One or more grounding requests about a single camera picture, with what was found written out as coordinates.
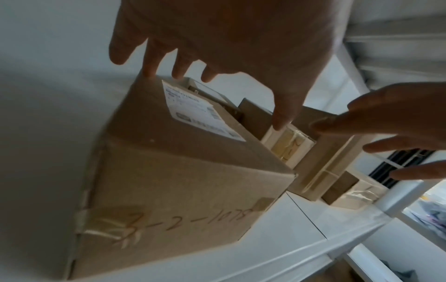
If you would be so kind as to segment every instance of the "right hand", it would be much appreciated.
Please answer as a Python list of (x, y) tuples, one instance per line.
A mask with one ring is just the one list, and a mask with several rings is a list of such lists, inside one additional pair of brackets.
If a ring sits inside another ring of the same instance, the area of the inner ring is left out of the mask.
[[(392, 150), (446, 150), (446, 83), (405, 83), (365, 94), (348, 112), (311, 125), (321, 134), (396, 134), (363, 147), (368, 153)], [(446, 161), (392, 171), (396, 180), (446, 178)]]
[(244, 72), (274, 94), (273, 126), (297, 116), (319, 73), (341, 43), (353, 0), (122, 0), (109, 55), (127, 61), (147, 39), (143, 75), (156, 74), (178, 48), (172, 76), (195, 60), (202, 81)]

